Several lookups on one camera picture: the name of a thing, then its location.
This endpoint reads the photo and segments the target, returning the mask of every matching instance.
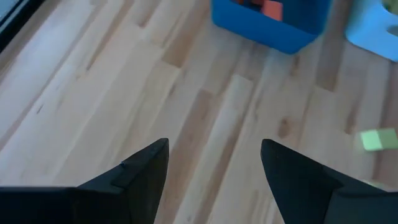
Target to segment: wooden floor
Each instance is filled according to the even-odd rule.
[[[169,138],[156,223],[282,223],[271,138],[397,187],[398,151],[353,146],[398,128],[398,66],[345,40],[350,5],[286,55],[214,26],[206,0],[47,1],[0,55],[0,184],[78,185]]]

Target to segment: light blue object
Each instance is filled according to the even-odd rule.
[[[354,45],[396,62],[398,36],[393,32],[397,26],[398,16],[387,11],[382,0],[355,0],[346,37]]]
[[[213,22],[245,38],[294,54],[324,30],[331,0],[281,0],[283,21],[265,16],[246,0],[212,0]]]

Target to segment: blue bin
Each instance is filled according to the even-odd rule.
[[[294,54],[315,40],[324,30],[331,0],[280,0],[283,22],[261,13],[261,8],[232,0],[212,0],[213,22],[225,29]]]

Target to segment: blue plastic container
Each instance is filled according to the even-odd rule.
[[[260,7],[232,0],[212,0],[213,22],[225,29],[294,54],[324,30],[331,0],[280,0],[283,22],[261,13]]]

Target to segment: green block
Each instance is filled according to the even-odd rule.
[[[361,133],[363,147],[367,151],[383,150],[377,130],[364,131]]]
[[[395,129],[382,129],[378,133],[383,149],[398,149],[398,138]]]

